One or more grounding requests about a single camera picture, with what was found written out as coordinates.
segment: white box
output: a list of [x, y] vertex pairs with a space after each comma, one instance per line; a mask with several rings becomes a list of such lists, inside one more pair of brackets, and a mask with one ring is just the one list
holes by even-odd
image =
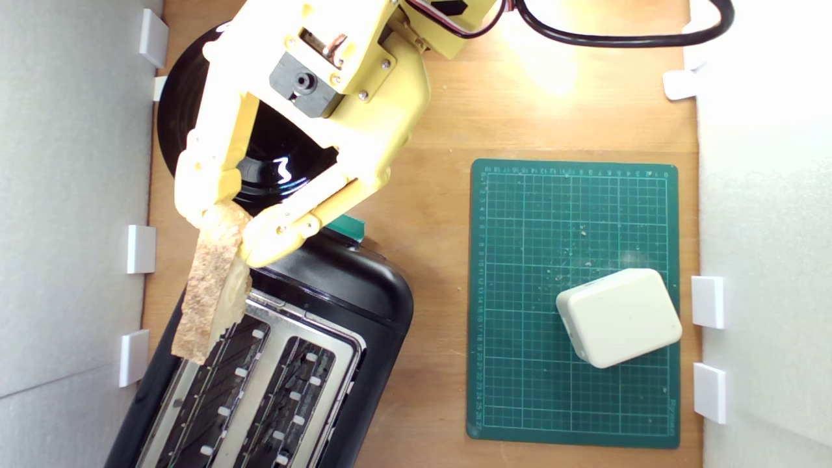
[[681, 322], [661, 275], [628, 268], [557, 295], [575, 352], [600, 369], [681, 339]]

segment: black cable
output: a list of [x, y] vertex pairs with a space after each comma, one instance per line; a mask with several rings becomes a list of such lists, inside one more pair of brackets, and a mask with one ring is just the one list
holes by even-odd
[[487, 25], [479, 29], [478, 31], [466, 31], [462, 29], [459, 25], [453, 22], [453, 20], [449, 17], [446, 17], [443, 13], [436, 10], [435, 7], [424, 2], [424, 0], [406, 0], [408, 5], [414, 8], [416, 11], [422, 13], [424, 16], [428, 17], [429, 20], [435, 22], [439, 26], [442, 27], [445, 31], [450, 32], [456, 37], [461, 37], [462, 39], [474, 39], [476, 37], [480, 37], [486, 32], [491, 31], [497, 21], [500, 20], [500, 17], [503, 15], [503, 11], [506, 9], [506, 4], [508, 0], [502, 0], [500, 2], [500, 8], [497, 10], [494, 18], [492, 18], [491, 22]]
[[544, 24], [528, 11], [526, 0], [514, 0], [514, 7], [520, 13], [520, 17], [535, 32], [548, 37], [554, 41], [572, 44], [573, 46], [585, 47], [619, 47], [619, 48], [642, 48], [642, 47], [684, 47], [702, 44], [724, 34], [734, 22], [734, 5], [730, 0], [711, 0], [716, 9], [720, 11], [720, 22], [715, 26], [703, 29], [702, 31], [689, 32], [686, 34], [670, 34], [655, 36], [596, 36], [591, 34], [576, 34], [574, 32], [561, 31]]

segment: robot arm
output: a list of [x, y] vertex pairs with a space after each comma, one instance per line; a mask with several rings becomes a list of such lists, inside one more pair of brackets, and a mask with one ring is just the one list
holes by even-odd
[[[459, 24], [479, 24], [493, 0], [471, 2]], [[264, 266], [378, 191], [429, 100], [423, 52], [453, 57], [465, 39], [396, 0], [248, 0], [210, 63], [196, 126], [176, 168], [176, 209], [203, 225], [212, 205], [240, 191], [260, 102], [291, 120], [334, 165], [266, 208], [245, 228], [240, 255]]]

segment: wooden table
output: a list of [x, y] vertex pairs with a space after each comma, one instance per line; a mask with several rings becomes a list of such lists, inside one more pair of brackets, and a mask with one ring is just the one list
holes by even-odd
[[[168, 66], [241, 0], [166, 0]], [[701, 418], [692, 409], [691, 325], [698, 272], [697, 142], [693, 102], [668, 102], [664, 71], [679, 49], [602, 50], [549, 42], [509, 14], [454, 61], [426, 57], [433, 100], [390, 184], [351, 214], [372, 245], [409, 282], [413, 325], [375, 414], [357, 466], [702, 465]], [[686, 0], [565, 2], [560, 25], [586, 32], [675, 32]], [[681, 214], [681, 447], [675, 451], [472, 441], [464, 431], [468, 282], [468, 174], [473, 159], [505, 157], [678, 166]], [[150, 224], [158, 229], [156, 273], [147, 277], [143, 326], [152, 345], [185, 284], [196, 231], [173, 207], [173, 181], [154, 143]]]

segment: white wall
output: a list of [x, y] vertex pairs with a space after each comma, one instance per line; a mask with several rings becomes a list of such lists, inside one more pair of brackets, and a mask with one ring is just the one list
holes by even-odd
[[832, 466], [832, 6], [734, 0], [699, 73], [701, 270], [726, 279], [707, 468]]
[[0, 0], [0, 466], [100, 466], [135, 388], [118, 337], [143, 276], [153, 66], [141, 10], [161, 0]]

